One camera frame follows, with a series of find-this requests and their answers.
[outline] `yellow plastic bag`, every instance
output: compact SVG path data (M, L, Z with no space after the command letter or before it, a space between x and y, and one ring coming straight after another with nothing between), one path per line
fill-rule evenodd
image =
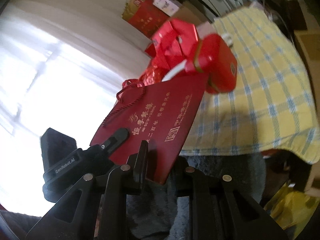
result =
M293 239L304 229L320 202L319 197L311 197L284 184L264 209L283 230L296 226Z

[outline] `red gift box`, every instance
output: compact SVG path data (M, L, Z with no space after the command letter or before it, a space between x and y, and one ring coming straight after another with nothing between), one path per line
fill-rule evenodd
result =
M210 94L231 92L236 87L237 60L216 33L194 44L184 69L187 74L209 73L206 91Z
M151 38L156 30L168 19L163 11L153 5L153 0L140 0L139 9L128 23Z

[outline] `red rope handle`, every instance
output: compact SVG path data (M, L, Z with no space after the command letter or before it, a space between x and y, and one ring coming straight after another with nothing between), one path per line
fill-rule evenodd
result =
M103 120L102 122L102 126L105 127L107 121L110 120L110 117L114 116L115 114L119 113L120 111L122 111L123 109L126 109L132 105L134 105L136 102L138 102L143 96L144 94L146 93L146 87L144 85L143 82L139 81L138 79L128 79L126 81L124 81L122 83L122 89L117 93L116 97L117 97L117 100L120 102L120 103L123 103L123 100L121 99L121 94L127 90L128 88L131 88L131 87L142 87L142 92L141 94L138 96L138 98L136 98L134 101L132 101L130 104L127 104L125 106L121 106L119 109L117 110L114 110L114 111L111 111L107 117Z

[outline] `white box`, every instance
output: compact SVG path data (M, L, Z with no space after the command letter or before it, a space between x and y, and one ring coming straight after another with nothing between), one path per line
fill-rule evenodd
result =
M154 0L153 5L171 17L179 10L182 4L177 0Z

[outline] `logo stamp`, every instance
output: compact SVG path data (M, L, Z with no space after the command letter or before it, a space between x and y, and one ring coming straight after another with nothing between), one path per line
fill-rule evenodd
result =
M174 138L176 137L178 131L179 131L179 126L176 127L176 128L172 128L170 129L169 133L168 133L168 136L167 138L164 140L165 142L168 142L168 141L173 141Z

